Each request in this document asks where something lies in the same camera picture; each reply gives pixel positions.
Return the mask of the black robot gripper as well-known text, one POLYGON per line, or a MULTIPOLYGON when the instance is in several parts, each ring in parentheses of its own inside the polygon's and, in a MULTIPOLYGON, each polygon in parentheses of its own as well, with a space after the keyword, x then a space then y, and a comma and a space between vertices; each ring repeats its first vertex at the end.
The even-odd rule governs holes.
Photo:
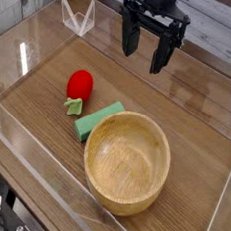
POLYGON ((158 74, 170 60, 174 48, 180 48, 191 19, 176 0, 123 0, 122 46, 128 57, 138 48, 140 27, 160 37, 153 53, 150 72, 158 74))

